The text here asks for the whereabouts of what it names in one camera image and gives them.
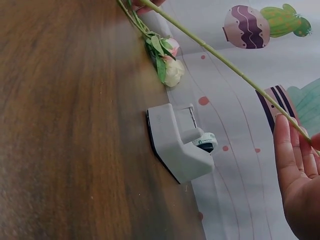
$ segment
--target white device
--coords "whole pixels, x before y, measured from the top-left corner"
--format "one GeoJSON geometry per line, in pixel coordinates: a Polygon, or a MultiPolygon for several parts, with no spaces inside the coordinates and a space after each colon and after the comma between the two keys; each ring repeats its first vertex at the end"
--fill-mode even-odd
{"type": "Polygon", "coordinates": [[[211,152],[218,145],[216,137],[197,126],[193,112],[192,104],[173,107],[170,103],[147,110],[153,151],[180,184],[215,167],[211,152]]]}

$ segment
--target flower stem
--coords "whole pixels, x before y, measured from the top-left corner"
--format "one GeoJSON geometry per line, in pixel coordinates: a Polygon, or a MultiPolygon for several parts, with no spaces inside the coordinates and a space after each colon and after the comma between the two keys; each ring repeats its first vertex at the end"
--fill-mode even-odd
{"type": "Polygon", "coordinates": [[[135,27],[148,39],[150,39],[150,36],[147,35],[147,33],[142,29],[142,27],[134,20],[134,18],[130,15],[128,9],[125,7],[124,3],[122,0],[117,0],[120,7],[124,11],[124,13],[127,15],[127,17],[130,19],[130,21],[135,25],[135,27]]]}
{"type": "Polygon", "coordinates": [[[174,26],[176,26],[178,29],[180,29],[183,33],[185,33],[187,36],[189,36],[191,39],[193,39],[195,42],[197,42],[200,46],[204,47],[208,52],[210,52],[212,55],[214,55],[216,58],[218,58],[220,61],[222,61],[225,65],[227,65],[231,70],[233,70],[241,78],[243,78],[258,93],[260,93],[272,105],[274,105],[274,107],[276,109],[278,109],[279,112],[282,113],[288,119],[288,121],[294,126],[294,128],[308,141],[308,143],[311,144],[311,139],[308,137],[308,135],[305,133],[305,131],[291,118],[291,116],[271,96],[269,96],[264,90],[262,90],[257,84],[255,84],[251,79],[249,79],[243,72],[241,72],[235,65],[233,65],[233,63],[231,63],[229,60],[224,58],[213,47],[211,47],[210,45],[206,44],[199,37],[197,37],[196,35],[191,33],[188,29],[186,29],[184,26],[182,26],[179,22],[177,22],[171,16],[166,14],[163,10],[161,10],[159,7],[157,7],[155,4],[153,4],[150,0],[140,0],[140,1],[145,6],[151,8],[156,13],[160,14],[162,17],[164,17],[166,20],[168,20],[170,23],[172,23],[174,26]]]}

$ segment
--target wooden table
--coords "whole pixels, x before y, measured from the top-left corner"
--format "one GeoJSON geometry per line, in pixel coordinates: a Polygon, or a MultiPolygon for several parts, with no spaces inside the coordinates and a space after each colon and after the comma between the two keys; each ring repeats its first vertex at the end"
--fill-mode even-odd
{"type": "Polygon", "coordinates": [[[204,239],[152,153],[144,111],[168,99],[116,1],[0,12],[0,239],[204,239]]]}

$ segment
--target artificial flower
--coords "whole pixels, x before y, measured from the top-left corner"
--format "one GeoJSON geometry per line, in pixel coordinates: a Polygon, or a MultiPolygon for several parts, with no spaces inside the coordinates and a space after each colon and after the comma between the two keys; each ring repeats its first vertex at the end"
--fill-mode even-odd
{"type": "Polygon", "coordinates": [[[165,79],[164,84],[168,87],[176,86],[181,79],[181,76],[185,74],[185,67],[180,60],[170,59],[165,60],[165,79]]]}

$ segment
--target black base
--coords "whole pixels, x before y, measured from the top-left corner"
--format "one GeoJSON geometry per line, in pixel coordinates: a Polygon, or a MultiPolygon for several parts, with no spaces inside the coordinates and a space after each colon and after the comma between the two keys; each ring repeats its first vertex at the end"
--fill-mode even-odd
{"type": "Polygon", "coordinates": [[[151,145],[151,148],[152,148],[152,151],[153,151],[154,155],[156,156],[157,159],[159,159],[159,161],[162,163],[162,165],[165,167],[165,169],[167,169],[167,171],[171,174],[171,176],[177,181],[177,183],[180,184],[180,182],[176,179],[176,177],[169,170],[167,165],[162,161],[162,159],[160,158],[159,154],[157,153],[157,150],[156,150],[156,147],[155,147],[155,143],[154,143],[154,139],[152,137],[152,131],[151,131],[151,127],[150,127],[150,120],[149,120],[149,112],[148,112],[148,110],[146,111],[145,118],[146,118],[146,126],[148,128],[149,141],[150,141],[150,145],[151,145]]]}

